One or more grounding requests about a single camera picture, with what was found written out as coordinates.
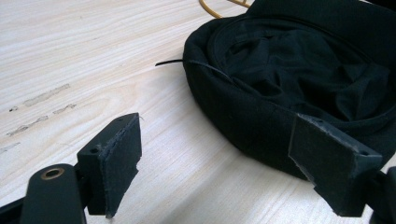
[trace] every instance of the wooden table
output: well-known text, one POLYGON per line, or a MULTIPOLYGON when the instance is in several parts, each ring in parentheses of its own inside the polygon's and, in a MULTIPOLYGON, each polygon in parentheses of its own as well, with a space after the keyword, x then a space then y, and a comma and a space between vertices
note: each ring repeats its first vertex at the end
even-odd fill
MULTIPOLYGON (((245 11, 206 2, 224 16, 245 11)), ((370 209, 338 217, 310 183, 246 158, 194 102, 181 63, 154 66, 180 59, 212 19, 198 0, 1 1, 0 205, 139 112, 140 172, 116 216, 89 223, 368 223, 370 209)))

